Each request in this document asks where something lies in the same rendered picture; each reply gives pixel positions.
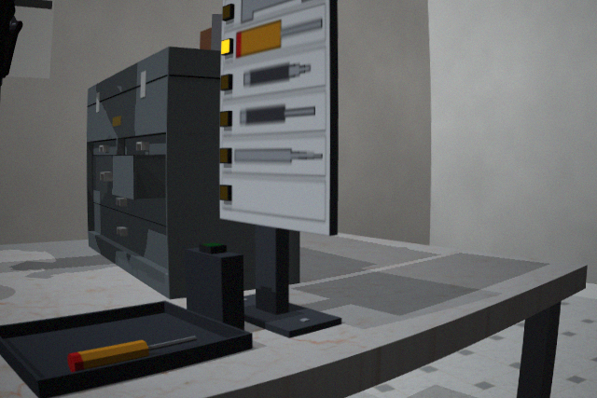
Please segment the orange-handled screwdriver with red end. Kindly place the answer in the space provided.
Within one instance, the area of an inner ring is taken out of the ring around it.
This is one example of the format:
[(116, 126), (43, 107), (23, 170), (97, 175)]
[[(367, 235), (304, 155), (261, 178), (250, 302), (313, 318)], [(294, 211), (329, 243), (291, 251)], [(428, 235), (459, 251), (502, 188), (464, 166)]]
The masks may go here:
[(195, 340), (197, 340), (197, 337), (191, 336), (150, 346), (148, 346), (144, 340), (138, 340), (94, 350), (69, 353), (67, 360), (70, 371), (76, 372), (93, 367), (143, 358), (149, 356), (150, 350), (157, 350)]

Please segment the dark grey drawer chest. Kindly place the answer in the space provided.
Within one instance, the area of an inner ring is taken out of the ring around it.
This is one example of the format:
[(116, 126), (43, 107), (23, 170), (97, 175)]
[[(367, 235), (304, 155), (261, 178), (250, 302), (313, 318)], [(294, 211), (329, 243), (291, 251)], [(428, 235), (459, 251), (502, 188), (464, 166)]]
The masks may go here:
[(219, 218), (220, 53), (167, 47), (88, 89), (89, 246), (169, 299), (206, 243), (243, 254), (256, 289), (255, 225)]

